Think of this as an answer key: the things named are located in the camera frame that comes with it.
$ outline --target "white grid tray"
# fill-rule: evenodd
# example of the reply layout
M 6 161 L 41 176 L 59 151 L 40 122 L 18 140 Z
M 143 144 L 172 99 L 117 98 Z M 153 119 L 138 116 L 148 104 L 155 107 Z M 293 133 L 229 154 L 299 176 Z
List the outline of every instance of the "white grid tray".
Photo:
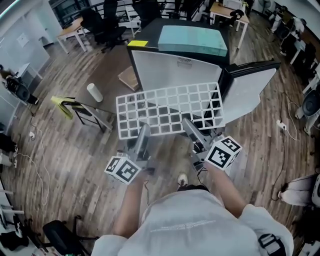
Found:
M 205 117 L 207 111 L 211 111 L 211 117 Z M 150 126 L 151 136 L 183 133 L 183 118 L 191 120 L 199 130 L 225 126 L 217 82 L 118 96 L 116 113 L 121 140 L 137 138 L 144 124 Z

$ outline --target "yellow sticky note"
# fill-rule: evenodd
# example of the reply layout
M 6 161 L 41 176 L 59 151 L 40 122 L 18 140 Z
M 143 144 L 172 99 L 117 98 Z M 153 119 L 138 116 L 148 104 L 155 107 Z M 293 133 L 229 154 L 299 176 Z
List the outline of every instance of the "yellow sticky note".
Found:
M 139 41 L 139 40 L 132 40 L 130 43 L 128 43 L 128 46 L 140 46 L 144 47 L 148 41 Z

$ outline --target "white cube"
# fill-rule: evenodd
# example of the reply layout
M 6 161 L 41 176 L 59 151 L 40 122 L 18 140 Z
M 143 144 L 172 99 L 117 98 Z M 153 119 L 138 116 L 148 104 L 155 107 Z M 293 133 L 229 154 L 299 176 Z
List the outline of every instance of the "white cube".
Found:
M 141 171 L 141 168 L 125 156 L 113 156 L 104 172 L 124 184 L 130 184 Z
M 242 150 L 231 136 L 225 137 L 213 143 L 205 161 L 225 171 L 239 155 Z

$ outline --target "forearm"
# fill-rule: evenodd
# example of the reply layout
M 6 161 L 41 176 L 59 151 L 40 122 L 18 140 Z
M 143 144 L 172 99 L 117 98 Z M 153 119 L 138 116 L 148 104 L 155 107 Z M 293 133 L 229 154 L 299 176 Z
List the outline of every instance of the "forearm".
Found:
M 215 186 L 222 198 L 225 208 L 236 218 L 239 218 L 247 205 L 245 200 L 224 171 L 210 166 L 207 168 L 213 176 Z
M 114 235 L 129 238 L 138 230 L 143 186 L 142 178 L 127 186 L 120 212 L 113 225 Z

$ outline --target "white t-shirt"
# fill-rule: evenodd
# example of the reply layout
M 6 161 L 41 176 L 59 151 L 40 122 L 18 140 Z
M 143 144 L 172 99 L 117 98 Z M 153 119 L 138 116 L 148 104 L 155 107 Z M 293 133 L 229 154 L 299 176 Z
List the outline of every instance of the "white t-shirt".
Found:
M 248 204 L 239 218 L 205 190 L 169 194 L 147 208 L 129 239 L 104 235 L 92 256 L 260 256 L 258 238 L 273 234 L 294 250 L 293 237 L 262 207 Z
M 299 39 L 296 31 L 298 31 L 301 35 L 305 31 L 305 26 L 303 25 L 301 19 L 297 17 L 293 17 L 293 20 L 294 20 L 295 30 L 291 32 L 291 35 L 293 35 L 296 39 Z

